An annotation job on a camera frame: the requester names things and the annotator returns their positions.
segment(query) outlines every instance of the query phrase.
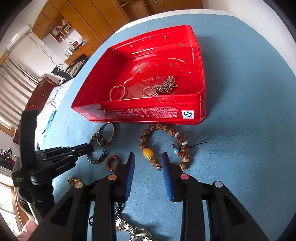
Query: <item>silver screw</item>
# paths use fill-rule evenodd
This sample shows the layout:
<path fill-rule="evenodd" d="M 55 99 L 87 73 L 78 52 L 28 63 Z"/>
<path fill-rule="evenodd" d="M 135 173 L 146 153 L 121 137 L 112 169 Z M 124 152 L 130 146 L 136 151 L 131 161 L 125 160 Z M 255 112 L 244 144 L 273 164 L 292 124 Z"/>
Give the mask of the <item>silver screw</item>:
<path fill-rule="evenodd" d="M 74 184 L 74 187 L 77 188 L 77 189 L 80 189 L 83 187 L 83 183 L 79 182 L 79 183 L 75 183 Z"/>
<path fill-rule="evenodd" d="M 220 182 L 220 181 L 215 182 L 214 185 L 215 185 L 215 187 L 217 187 L 217 188 L 221 188 L 221 187 L 223 187 L 223 183 Z"/>
<path fill-rule="evenodd" d="M 187 180 L 187 179 L 189 179 L 189 175 L 188 174 L 181 174 L 180 178 L 183 180 Z"/>
<path fill-rule="evenodd" d="M 117 176 L 115 174 L 111 174 L 111 175 L 108 176 L 108 179 L 113 181 L 113 180 L 117 179 Z"/>

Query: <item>blue tablecloth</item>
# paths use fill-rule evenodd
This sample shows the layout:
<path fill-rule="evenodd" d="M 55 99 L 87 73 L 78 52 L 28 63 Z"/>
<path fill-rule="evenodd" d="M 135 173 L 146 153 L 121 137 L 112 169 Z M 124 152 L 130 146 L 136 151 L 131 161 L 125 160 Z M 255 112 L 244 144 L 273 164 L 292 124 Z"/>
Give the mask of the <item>blue tablecloth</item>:
<path fill-rule="evenodd" d="M 89 142 L 102 125 L 71 109 L 88 73 L 104 51 L 130 37 L 175 25 L 192 26 L 200 44 L 207 84 L 207 117 L 197 126 L 176 126 L 192 148 L 186 173 L 197 180 L 222 181 L 258 222 L 270 241 L 276 240 L 296 212 L 296 77 L 281 55 L 254 29 L 239 19 L 214 14 L 184 14 L 150 20 L 111 36 L 89 59 L 67 92 L 52 122 L 44 148 Z M 117 124 L 110 154 L 126 161 L 135 153 L 131 196 L 124 213 L 159 241 L 180 239 L 182 204 L 165 194 L 163 175 L 139 150 L 147 124 Z M 167 151 L 173 162 L 169 135 L 156 132 L 151 148 L 160 159 Z M 101 148 L 94 155 L 99 156 Z M 54 179 L 56 202 L 70 189 L 68 176 L 89 184 L 108 174 L 105 164 L 92 165 L 86 156 L 77 166 Z M 124 232 L 118 240 L 128 240 Z"/>

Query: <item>red box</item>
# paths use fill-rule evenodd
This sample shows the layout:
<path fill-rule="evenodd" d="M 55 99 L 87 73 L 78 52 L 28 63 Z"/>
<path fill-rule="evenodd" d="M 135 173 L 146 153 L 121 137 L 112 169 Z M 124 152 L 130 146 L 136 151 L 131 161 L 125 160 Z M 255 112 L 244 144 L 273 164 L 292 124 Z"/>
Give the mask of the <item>red box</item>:
<path fill-rule="evenodd" d="M 143 97 L 145 87 L 150 86 L 145 94 L 151 95 L 153 86 L 169 75 L 178 85 L 169 95 Z M 113 89 L 110 101 L 111 89 L 119 85 L 124 87 Z M 182 25 L 108 48 L 83 83 L 72 109 L 92 122 L 199 124 L 205 117 L 205 96 L 200 47 L 191 26 Z"/>

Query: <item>window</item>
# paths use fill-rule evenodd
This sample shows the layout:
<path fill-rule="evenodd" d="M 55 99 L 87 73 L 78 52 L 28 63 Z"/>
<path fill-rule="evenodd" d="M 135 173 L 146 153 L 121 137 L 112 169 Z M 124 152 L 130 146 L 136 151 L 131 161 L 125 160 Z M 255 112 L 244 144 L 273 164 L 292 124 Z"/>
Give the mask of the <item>window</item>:
<path fill-rule="evenodd" d="M 15 135 L 15 128 L 6 120 L 4 120 L 1 116 L 0 116 L 0 130 L 4 131 L 6 134 L 10 135 L 11 137 L 14 137 Z"/>
<path fill-rule="evenodd" d="M 15 188 L 0 182 L 0 213 L 5 222 L 17 236 L 22 230 L 22 224 L 17 210 Z"/>

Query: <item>blue and white label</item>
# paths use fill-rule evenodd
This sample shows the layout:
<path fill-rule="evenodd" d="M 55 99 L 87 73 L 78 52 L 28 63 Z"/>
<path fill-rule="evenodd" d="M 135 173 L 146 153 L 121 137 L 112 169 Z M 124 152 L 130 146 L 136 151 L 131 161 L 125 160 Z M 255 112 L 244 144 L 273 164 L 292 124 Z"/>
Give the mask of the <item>blue and white label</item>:
<path fill-rule="evenodd" d="M 183 119 L 194 119 L 194 110 L 181 110 Z"/>

